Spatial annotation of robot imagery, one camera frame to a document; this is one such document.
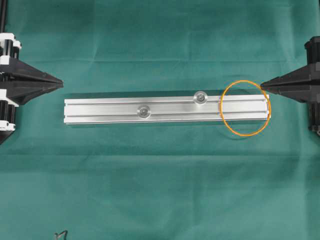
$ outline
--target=bolt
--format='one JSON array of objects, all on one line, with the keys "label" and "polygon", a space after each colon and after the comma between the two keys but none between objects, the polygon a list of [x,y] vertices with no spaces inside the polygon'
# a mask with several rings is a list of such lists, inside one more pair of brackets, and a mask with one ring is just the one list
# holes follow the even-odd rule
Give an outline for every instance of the bolt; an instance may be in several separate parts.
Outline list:
[{"label": "bolt", "polygon": [[198,96],[196,96],[196,99],[199,101],[199,102],[203,102],[205,100],[205,95],[203,94],[199,94]]},{"label": "bolt", "polygon": [[146,108],[146,107],[142,107],[141,109],[140,109],[140,114],[141,114],[141,116],[147,116],[148,115],[148,108]]}]

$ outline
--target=metal rail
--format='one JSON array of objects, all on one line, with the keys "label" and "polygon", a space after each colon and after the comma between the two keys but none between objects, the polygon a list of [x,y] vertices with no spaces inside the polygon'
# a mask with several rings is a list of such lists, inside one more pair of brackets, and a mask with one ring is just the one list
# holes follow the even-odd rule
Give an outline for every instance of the metal rail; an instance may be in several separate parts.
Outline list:
[{"label": "metal rail", "polygon": [[[221,121],[220,96],[198,91],[194,96],[65,99],[65,124]],[[263,95],[224,97],[226,120],[265,120]]]}]

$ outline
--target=green cloth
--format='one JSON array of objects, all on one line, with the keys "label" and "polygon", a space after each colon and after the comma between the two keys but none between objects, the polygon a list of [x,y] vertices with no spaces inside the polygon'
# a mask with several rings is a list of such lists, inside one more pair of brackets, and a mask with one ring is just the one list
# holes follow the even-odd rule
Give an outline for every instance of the green cloth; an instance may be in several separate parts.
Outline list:
[{"label": "green cloth", "polygon": [[1,239],[319,239],[305,104],[271,94],[270,124],[249,138],[213,123],[63,123],[69,94],[223,90],[302,67],[317,0],[9,0],[6,29],[64,88],[20,107],[0,146]]}]

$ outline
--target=white plastic part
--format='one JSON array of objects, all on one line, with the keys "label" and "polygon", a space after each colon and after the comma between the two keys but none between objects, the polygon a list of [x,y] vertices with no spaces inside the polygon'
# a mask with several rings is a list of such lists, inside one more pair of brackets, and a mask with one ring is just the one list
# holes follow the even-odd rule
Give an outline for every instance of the white plastic part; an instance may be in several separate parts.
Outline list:
[{"label": "white plastic part", "polygon": [[16,36],[13,33],[3,32],[0,33],[0,43],[3,46],[5,40],[11,40],[13,42],[13,47],[21,49],[21,42],[16,40]]},{"label": "white plastic part", "polygon": [[7,98],[7,90],[6,89],[0,89],[0,100],[7,101],[9,105],[13,105],[16,108],[19,107],[19,105],[16,104],[14,101]]},{"label": "white plastic part", "polygon": [[0,131],[15,131],[16,125],[8,121],[0,120]]},{"label": "white plastic part", "polygon": [[0,56],[0,65],[9,65],[9,62],[10,62],[10,56],[8,55]]},{"label": "white plastic part", "polygon": [[20,42],[20,41],[14,41],[14,42],[13,42],[13,46],[14,46],[15,48],[22,49],[22,46],[21,46],[21,42]]},{"label": "white plastic part", "polygon": [[16,36],[10,32],[2,32],[2,33],[0,33],[0,41],[1,40],[11,40],[11,41],[15,42]]}]

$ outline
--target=screw head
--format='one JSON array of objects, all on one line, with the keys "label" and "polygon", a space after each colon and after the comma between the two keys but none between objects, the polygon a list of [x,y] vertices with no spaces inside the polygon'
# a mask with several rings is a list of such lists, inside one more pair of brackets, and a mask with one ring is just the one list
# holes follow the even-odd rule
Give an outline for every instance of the screw head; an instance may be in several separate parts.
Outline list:
[{"label": "screw head", "polygon": [[151,115],[151,109],[147,105],[142,105],[138,107],[136,113],[140,118],[147,119]]},{"label": "screw head", "polygon": [[146,107],[142,107],[141,109],[140,109],[140,114],[141,114],[141,116],[147,116],[148,115],[148,109],[146,108]]},{"label": "screw head", "polygon": [[198,96],[196,96],[196,99],[199,101],[199,102],[203,102],[205,100],[205,95],[203,94],[199,94]]}]

